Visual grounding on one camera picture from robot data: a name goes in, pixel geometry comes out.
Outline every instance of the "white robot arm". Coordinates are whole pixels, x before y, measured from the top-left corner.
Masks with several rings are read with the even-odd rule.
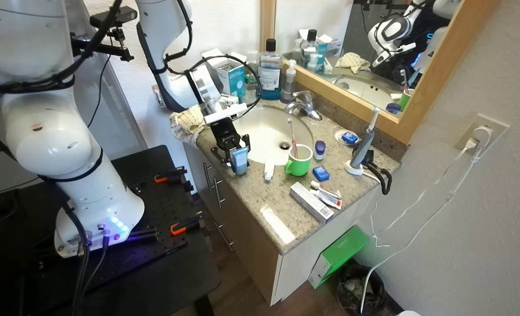
[[[428,32],[435,33],[437,28],[446,26],[458,7],[458,2],[460,0],[413,0],[400,16],[390,16],[388,19],[376,23],[367,33],[370,47],[377,53],[370,67],[376,72],[383,72],[381,69],[406,69],[414,62],[418,53],[425,49],[423,46],[427,46]],[[404,65],[397,69],[386,65],[395,62]]]
[[[379,67],[391,56],[402,55],[416,47],[414,42],[400,44],[413,32],[413,25],[421,12],[425,0],[414,0],[402,16],[391,16],[386,21],[374,25],[369,33],[369,44],[377,53],[372,67]]]
[[[188,70],[172,70],[168,62],[182,58],[193,40],[189,4],[186,0],[137,0],[137,7],[140,16],[137,25],[138,42],[165,105],[175,112],[200,105],[203,119],[216,137],[212,151],[223,163],[230,163],[235,174],[244,174],[247,169],[249,137],[237,134],[232,118],[249,111],[249,107],[232,100],[223,102],[223,86],[205,63],[207,58],[237,58],[226,55],[207,56]],[[181,53],[165,55],[184,30],[188,30],[188,46]]]
[[[68,195],[89,249],[98,249],[103,237],[109,244],[123,242],[142,218],[144,204],[123,184],[77,112],[70,69],[75,62],[66,23],[61,0],[44,5],[0,2],[3,139],[21,167],[56,183]],[[61,209],[54,230],[56,253],[77,256],[79,241],[79,232]]]

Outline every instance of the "sink faucet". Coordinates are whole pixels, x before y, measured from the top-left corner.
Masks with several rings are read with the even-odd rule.
[[[302,109],[309,118],[319,121],[321,116],[316,112],[314,104],[312,104],[312,95],[311,91],[295,91],[293,93],[293,102],[286,105],[288,114],[293,114],[295,109]]]

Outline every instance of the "cup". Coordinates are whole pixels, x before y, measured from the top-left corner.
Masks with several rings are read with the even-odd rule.
[[[284,172],[295,177],[305,176],[309,172],[311,158],[311,148],[305,144],[297,144],[297,153],[293,153],[293,148],[288,153],[288,163],[284,165]]]

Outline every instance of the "wall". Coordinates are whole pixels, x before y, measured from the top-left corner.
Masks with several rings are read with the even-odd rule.
[[[520,314],[520,0],[502,0],[418,128],[391,195],[372,213],[377,230],[446,169],[476,112],[511,130],[420,239],[379,269],[398,304],[421,314]],[[363,262],[398,249],[442,204],[465,163],[449,172],[446,186],[430,190],[423,207],[381,234],[390,249],[363,251]],[[362,225],[370,232],[369,216]]]

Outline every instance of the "blue cap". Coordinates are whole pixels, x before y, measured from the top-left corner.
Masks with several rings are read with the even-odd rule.
[[[342,134],[342,141],[344,141],[348,146],[355,146],[355,144],[360,141],[360,137],[355,135],[353,132],[346,132],[346,134]]]
[[[314,153],[316,153],[316,155],[323,155],[325,149],[326,149],[326,144],[325,144],[323,141],[316,141],[316,142],[314,142]]]

